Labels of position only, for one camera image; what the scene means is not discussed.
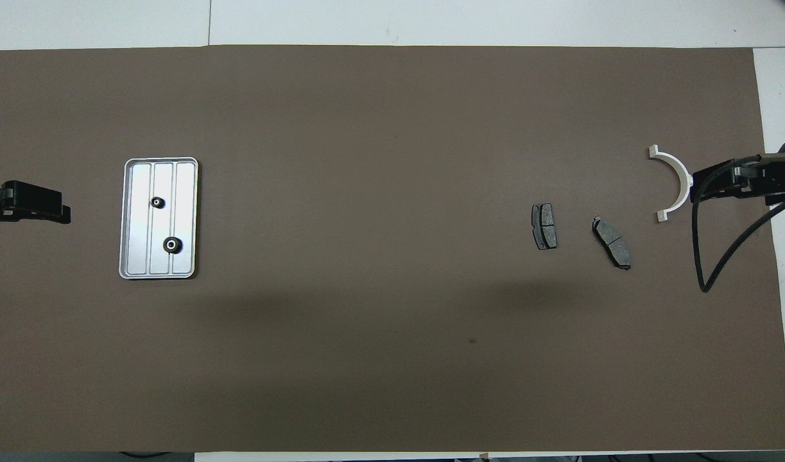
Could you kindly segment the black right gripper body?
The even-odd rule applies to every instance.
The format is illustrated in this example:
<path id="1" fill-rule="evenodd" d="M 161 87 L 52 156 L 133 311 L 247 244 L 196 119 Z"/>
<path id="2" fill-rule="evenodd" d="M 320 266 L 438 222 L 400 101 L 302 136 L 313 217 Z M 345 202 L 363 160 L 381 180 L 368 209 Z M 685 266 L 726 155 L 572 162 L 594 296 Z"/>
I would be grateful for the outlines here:
<path id="1" fill-rule="evenodd" d="M 785 154 L 728 160 L 693 173 L 693 186 L 712 197 L 767 197 L 785 193 Z"/>

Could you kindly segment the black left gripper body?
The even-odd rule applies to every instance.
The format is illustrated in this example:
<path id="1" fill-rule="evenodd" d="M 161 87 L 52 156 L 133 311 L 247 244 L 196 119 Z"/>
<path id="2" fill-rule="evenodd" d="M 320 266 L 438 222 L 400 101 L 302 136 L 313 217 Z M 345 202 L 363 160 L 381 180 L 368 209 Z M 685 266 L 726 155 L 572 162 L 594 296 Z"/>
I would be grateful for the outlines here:
<path id="1" fill-rule="evenodd" d="M 46 220 L 48 214 L 61 213 L 62 193 L 21 181 L 0 186 L 0 221 Z"/>

